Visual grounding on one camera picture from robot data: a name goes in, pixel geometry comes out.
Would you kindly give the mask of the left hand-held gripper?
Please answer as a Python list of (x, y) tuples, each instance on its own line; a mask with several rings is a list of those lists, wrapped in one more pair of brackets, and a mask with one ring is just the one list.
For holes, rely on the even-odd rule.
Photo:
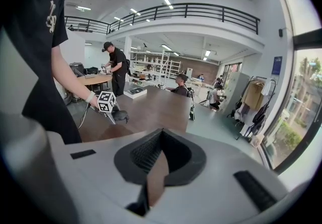
[(111, 112), (113, 111), (114, 105), (116, 104), (116, 97), (113, 92), (105, 92), (101, 91), (97, 99), (98, 102), (98, 110), (103, 112), (105, 117), (109, 119), (109, 121), (115, 125), (116, 121), (114, 120)]

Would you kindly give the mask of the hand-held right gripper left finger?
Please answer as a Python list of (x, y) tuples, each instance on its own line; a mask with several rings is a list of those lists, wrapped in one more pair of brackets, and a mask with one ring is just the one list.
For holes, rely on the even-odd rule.
[(126, 182), (114, 164), (118, 149), (147, 134), (65, 145), (59, 134), (49, 132), (54, 173), (47, 213), (58, 223), (161, 223), (155, 208), (144, 217), (127, 210), (141, 186)]

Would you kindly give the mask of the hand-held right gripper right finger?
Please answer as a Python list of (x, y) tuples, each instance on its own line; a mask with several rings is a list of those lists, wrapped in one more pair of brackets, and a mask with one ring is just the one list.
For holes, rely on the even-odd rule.
[(287, 195), (273, 172), (231, 145), (169, 130), (146, 136), (162, 156), (148, 175), (150, 194), (161, 195), (147, 223), (265, 223)]

